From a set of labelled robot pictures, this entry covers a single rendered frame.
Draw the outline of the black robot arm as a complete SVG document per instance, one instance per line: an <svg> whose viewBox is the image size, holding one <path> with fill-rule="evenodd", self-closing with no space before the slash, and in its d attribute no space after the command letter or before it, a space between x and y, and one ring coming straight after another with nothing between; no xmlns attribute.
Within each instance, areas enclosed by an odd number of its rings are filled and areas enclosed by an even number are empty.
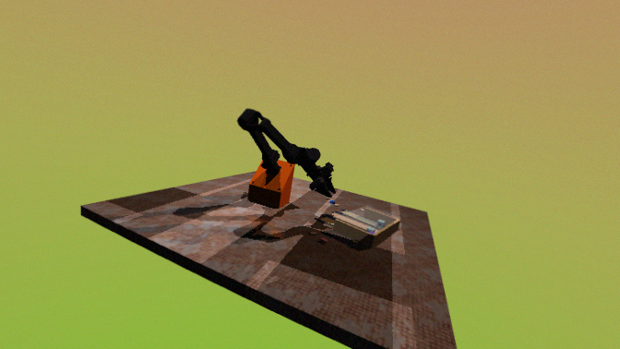
<svg viewBox="0 0 620 349"><path fill-rule="evenodd" d="M259 124L258 118L261 119ZM263 161L261 167L267 169L266 173L269 175L276 176L279 172L281 166L278 166L277 161L280 155L277 150L269 146L263 133L281 150L282 156L288 163L301 165L306 172L320 158L320 151L316 148L301 148L291 144L259 111L246 108L237 118L237 123L243 130L249 132L259 147ZM332 163L327 162L326 166L319 166L318 173L319 175L330 174L334 171L333 167Z"/></svg>

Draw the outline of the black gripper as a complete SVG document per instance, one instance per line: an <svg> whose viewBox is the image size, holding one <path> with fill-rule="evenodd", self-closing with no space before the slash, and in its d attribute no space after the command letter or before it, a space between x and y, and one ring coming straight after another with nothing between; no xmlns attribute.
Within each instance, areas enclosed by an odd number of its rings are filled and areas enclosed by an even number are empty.
<svg viewBox="0 0 620 349"><path fill-rule="evenodd" d="M319 166L315 164L306 172L307 176L310 176L310 178L313 180L309 187L312 191L316 188L316 190L314 191L331 199L332 196L330 192L334 194L336 193L336 190L331 183L332 174L319 175L318 169Z"/></svg>

